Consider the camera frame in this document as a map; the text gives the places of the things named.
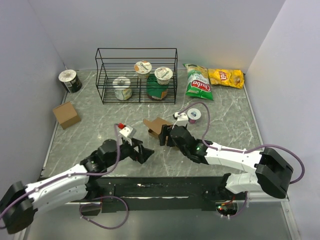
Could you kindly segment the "brown cardboard box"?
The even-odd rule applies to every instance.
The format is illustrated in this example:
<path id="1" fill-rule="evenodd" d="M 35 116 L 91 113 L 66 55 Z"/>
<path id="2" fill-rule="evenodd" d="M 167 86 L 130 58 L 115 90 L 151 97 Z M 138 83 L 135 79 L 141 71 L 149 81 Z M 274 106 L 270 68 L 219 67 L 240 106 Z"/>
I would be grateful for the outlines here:
<path id="1" fill-rule="evenodd" d="M 159 142 L 159 133 L 161 132 L 162 125 L 173 125 L 171 122 L 168 122 L 160 117 L 157 117 L 154 120 L 148 120 L 144 118 L 142 122 L 148 128 L 149 135 L 156 138 L 158 142 Z"/>

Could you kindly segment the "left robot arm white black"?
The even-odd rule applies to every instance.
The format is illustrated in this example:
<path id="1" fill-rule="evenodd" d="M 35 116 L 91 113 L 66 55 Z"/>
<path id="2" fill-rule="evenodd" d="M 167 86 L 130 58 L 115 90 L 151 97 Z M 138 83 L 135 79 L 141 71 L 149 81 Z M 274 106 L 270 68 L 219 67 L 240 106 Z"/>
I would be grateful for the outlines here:
<path id="1" fill-rule="evenodd" d="M 122 140 L 121 144 L 107 139 L 80 163 L 60 174 L 27 185 L 21 181 L 13 183 L 0 200 L 0 219 L 4 223 L 1 229 L 16 234 L 31 225 L 35 215 L 43 210 L 82 199 L 94 201 L 99 195 L 96 179 L 111 173 L 126 158 L 143 164 L 153 153 L 135 138 L 132 143 Z"/>

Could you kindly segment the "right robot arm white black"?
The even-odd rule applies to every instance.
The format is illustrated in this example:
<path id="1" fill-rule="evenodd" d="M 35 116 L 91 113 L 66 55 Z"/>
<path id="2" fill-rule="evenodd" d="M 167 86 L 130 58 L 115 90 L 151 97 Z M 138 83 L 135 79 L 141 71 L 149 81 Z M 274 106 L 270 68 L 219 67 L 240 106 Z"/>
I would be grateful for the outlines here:
<path id="1" fill-rule="evenodd" d="M 273 148 L 247 152 L 194 138 L 185 126 L 166 125 L 158 136 L 161 146 L 177 147 L 197 164 L 219 165 L 238 169 L 241 174 L 226 173 L 218 193 L 230 199 L 242 192 L 264 192 L 284 199 L 293 174 L 292 166 Z"/>

